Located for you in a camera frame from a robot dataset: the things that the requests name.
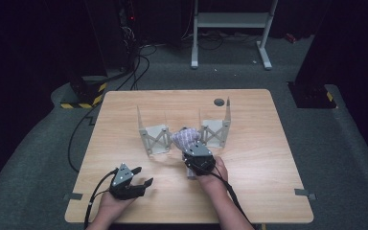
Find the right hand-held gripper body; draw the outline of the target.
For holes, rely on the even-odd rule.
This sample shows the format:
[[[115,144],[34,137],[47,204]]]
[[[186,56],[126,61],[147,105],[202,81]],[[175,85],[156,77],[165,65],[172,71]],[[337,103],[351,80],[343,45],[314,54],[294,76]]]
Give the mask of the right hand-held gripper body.
[[[191,167],[187,168],[188,176],[207,175],[215,168],[216,160],[213,153],[201,142],[186,149],[185,154],[191,164]]]

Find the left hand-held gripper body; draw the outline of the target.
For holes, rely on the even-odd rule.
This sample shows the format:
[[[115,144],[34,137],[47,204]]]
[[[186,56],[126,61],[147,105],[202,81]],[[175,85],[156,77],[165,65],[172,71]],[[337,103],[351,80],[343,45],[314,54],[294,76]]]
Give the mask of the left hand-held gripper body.
[[[133,199],[143,196],[146,190],[141,189],[140,185],[131,184],[131,181],[135,175],[136,174],[133,174],[131,169],[125,163],[122,163],[111,180],[109,192],[116,199],[120,200]]]

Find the striped towel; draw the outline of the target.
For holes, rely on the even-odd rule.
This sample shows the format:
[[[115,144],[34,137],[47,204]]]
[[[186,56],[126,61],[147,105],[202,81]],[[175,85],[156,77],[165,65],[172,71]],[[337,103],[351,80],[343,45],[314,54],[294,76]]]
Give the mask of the striped towel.
[[[182,151],[182,160],[185,160],[185,150],[200,141],[200,133],[193,127],[183,127],[172,136],[172,142]]]

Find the expandable metal book rack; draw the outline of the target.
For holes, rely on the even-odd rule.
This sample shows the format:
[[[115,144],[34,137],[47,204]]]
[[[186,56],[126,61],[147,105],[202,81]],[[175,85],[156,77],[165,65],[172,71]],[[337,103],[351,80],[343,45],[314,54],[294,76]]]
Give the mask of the expandable metal book rack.
[[[230,98],[225,101],[223,120],[202,120],[198,111],[200,125],[196,130],[200,133],[200,141],[206,147],[224,148],[231,126]],[[140,109],[137,109],[138,131],[147,155],[168,152],[174,145],[169,127],[165,124],[144,126]]]

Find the person's left hand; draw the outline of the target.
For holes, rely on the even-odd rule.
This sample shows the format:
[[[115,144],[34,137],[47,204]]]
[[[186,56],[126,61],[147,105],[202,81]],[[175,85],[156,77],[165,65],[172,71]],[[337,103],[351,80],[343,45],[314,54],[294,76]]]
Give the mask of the person's left hand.
[[[102,222],[113,223],[118,219],[134,199],[116,199],[110,192],[102,195],[96,218]]]

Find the person's right hand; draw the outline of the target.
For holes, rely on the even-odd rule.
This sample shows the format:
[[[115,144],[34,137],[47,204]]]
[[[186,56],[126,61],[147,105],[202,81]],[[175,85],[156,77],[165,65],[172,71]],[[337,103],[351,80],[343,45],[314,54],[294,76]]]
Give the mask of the person's right hand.
[[[223,182],[219,179],[221,177],[223,180],[228,180],[228,172],[225,167],[223,160],[219,157],[215,157],[216,167],[213,169],[213,173],[218,177],[213,176],[212,174],[201,175],[196,179],[200,184],[202,190],[209,196],[217,195],[217,194],[226,194],[227,189],[224,186]]]

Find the black hazard-striped base block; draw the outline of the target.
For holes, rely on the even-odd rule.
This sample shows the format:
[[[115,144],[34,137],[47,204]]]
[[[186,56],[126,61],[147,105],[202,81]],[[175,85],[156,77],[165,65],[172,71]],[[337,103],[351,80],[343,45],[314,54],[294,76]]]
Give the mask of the black hazard-striped base block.
[[[289,81],[287,86],[298,108],[336,108],[334,97],[324,86],[297,84],[293,81]]]
[[[60,100],[62,108],[92,108],[98,105],[107,86],[105,76],[85,76],[66,84]]]

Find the white metal stand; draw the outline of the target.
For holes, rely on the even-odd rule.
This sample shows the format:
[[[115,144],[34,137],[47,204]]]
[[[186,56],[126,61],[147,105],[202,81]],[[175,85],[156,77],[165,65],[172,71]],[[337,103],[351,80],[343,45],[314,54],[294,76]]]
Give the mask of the white metal stand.
[[[272,64],[268,57],[265,45],[274,19],[278,0],[271,0],[268,12],[199,12],[198,0],[194,1],[193,15],[193,45],[191,67],[198,67],[198,29],[199,28],[241,28],[263,29],[261,40],[256,41],[265,70],[271,70]]]

